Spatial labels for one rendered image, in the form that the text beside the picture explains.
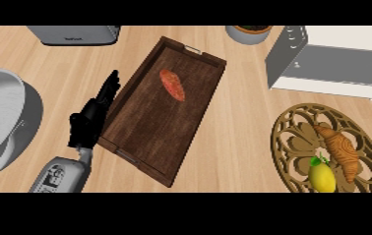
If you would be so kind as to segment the grey toaster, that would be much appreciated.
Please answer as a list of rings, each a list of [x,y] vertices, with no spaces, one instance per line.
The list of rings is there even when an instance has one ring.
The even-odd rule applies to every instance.
[[[28,26],[30,31],[49,46],[111,45],[118,41],[120,26]]]

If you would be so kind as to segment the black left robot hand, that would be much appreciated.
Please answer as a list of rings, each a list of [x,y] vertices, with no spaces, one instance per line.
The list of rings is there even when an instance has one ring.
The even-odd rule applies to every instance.
[[[89,99],[81,111],[70,115],[70,147],[93,148],[96,145],[120,87],[118,71],[114,70],[98,96]]]

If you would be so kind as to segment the brown croissant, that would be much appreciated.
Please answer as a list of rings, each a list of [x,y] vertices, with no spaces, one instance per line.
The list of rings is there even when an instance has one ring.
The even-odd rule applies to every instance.
[[[325,139],[325,148],[334,157],[343,169],[346,182],[352,183],[357,173],[359,156],[350,139],[343,133],[321,125],[315,126],[315,130]]]

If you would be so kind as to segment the dark wooden tray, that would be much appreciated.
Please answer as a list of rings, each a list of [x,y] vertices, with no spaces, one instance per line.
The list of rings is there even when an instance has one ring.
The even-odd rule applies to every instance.
[[[164,37],[115,97],[99,145],[164,186],[171,186],[228,61]],[[180,80],[186,98],[170,95],[160,71]]]

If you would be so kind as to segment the grey tiered shelf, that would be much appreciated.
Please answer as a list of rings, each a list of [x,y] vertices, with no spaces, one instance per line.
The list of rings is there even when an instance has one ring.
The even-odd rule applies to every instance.
[[[270,88],[372,100],[372,26],[285,26],[264,62]]]

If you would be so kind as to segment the orange sweet potato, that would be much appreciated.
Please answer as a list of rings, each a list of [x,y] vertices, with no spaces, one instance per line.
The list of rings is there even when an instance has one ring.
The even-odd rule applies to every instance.
[[[160,79],[173,98],[183,101],[186,95],[177,75],[171,71],[163,69],[160,71]]]

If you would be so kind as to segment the yellow lemon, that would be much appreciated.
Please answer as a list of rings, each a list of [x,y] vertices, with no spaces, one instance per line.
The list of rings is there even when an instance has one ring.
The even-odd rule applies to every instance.
[[[335,177],[329,166],[313,156],[310,161],[309,180],[313,189],[319,193],[332,193],[335,191]]]

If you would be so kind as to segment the grey plant pot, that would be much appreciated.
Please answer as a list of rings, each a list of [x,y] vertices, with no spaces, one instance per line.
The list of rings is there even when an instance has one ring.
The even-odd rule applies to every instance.
[[[272,26],[226,26],[230,38],[241,44],[253,45],[264,41],[272,30]]]

